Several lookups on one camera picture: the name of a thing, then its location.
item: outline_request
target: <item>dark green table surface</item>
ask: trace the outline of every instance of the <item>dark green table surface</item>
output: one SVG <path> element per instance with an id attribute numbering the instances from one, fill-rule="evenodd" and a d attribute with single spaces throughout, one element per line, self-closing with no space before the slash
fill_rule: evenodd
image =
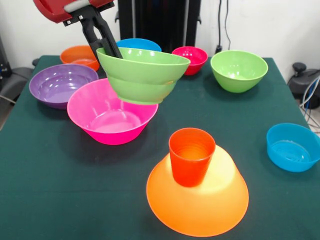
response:
<path id="1" fill-rule="evenodd" d="M 214 239 L 320 239 L 319 164 L 290 173 L 267 156 L 272 125 L 307 123 L 275 62 L 266 61 L 268 74 L 243 94 L 220 88 L 207 62 L 178 81 L 137 139 L 120 146 L 94 141 L 26 86 L 0 131 L 0 239 L 193 239 L 163 225 L 146 198 L 149 173 L 169 152 L 170 135 L 184 127 L 212 134 L 249 189 L 242 221 Z M 43 56 L 34 73 L 59 63 Z"/>

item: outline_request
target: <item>bowl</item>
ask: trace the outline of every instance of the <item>bowl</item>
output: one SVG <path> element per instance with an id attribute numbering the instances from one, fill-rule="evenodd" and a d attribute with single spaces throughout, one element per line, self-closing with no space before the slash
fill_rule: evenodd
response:
<path id="1" fill-rule="evenodd" d="M 217 82 L 231 93 L 248 91 L 268 72 L 266 61 L 247 51 L 222 51 L 214 55 L 210 63 Z"/>
<path id="2" fill-rule="evenodd" d="M 66 109 L 69 98 L 78 88 L 98 78 L 98 74 L 90 67 L 59 64 L 38 72 L 29 83 L 29 90 L 47 106 Z"/>
<path id="3" fill-rule="evenodd" d="M 138 137 L 157 110 L 157 104 L 123 102 L 107 78 L 79 88 L 67 105 L 72 122 L 107 145 L 125 144 Z"/>
<path id="4" fill-rule="evenodd" d="M 161 47 L 154 41 L 143 38 L 127 38 L 116 43 L 119 48 L 145 49 L 161 52 Z"/>
<path id="5" fill-rule="evenodd" d="M 195 46 L 182 46 L 173 50 L 172 54 L 185 57 L 191 61 L 184 75 L 195 75 L 200 71 L 208 60 L 208 54 L 201 48 Z"/>
<path id="6" fill-rule="evenodd" d="M 212 237 L 231 230 L 243 219 L 249 205 L 244 178 L 232 157 L 218 145 L 203 181 L 193 187 L 175 181 L 167 154 L 149 175 L 146 197 L 164 225 L 193 237 Z"/>
<path id="7" fill-rule="evenodd" d="M 320 138 L 297 124 L 274 125 L 267 132 L 266 144 L 271 161 L 290 172 L 304 172 L 320 159 Z"/>
<path id="8" fill-rule="evenodd" d="M 129 103 L 161 103 L 174 89 L 190 60 L 170 53 L 119 47 L 123 58 L 97 50 L 101 66 L 117 96 Z"/>
<path id="9" fill-rule="evenodd" d="M 73 46 L 64 50 L 60 55 L 64 64 L 81 64 L 97 71 L 100 67 L 89 45 Z"/>

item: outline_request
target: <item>green bowl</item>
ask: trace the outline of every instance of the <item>green bowl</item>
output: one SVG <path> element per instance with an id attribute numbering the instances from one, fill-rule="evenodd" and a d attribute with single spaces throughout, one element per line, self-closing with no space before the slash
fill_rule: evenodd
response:
<path id="1" fill-rule="evenodd" d="M 211 58 L 213 75 L 220 86 L 231 93 L 253 88 L 268 72 L 268 64 L 260 56 L 240 50 L 227 50 Z"/>
<path id="2" fill-rule="evenodd" d="M 174 89 L 190 60 L 165 52 L 119 47 L 122 59 L 97 49 L 101 66 L 117 96 L 129 103 L 159 104 Z"/>

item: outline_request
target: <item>light blue bowl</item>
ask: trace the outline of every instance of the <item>light blue bowl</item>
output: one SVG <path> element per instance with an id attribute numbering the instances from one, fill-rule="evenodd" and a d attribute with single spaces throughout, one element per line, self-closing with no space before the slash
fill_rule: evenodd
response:
<path id="1" fill-rule="evenodd" d="M 116 43 L 118 48 L 132 48 L 132 49 L 145 49 L 151 51 L 161 52 L 161 47 L 154 41 L 143 38 L 127 38 L 120 40 Z"/>
<path id="2" fill-rule="evenodd" d="M 274 125 L 267 132 L 266 144 L 271 161 L 290 172 L 304 172 L 320 159 L 320 138 L 297 124 Z"/>

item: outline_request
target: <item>purple bowl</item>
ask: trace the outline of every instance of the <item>purple bowl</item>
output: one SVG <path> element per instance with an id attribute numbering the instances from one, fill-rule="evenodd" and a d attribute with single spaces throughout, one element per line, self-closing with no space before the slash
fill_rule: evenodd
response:
<path id="1" fill-rule="evenodd" d="M 29 83 L 29 90 L 36 99 L 49 107 L 67 109 L 71 95 L 98 78 L 98 74 L 90 67 L 60 64 L 38 72 Z"/>

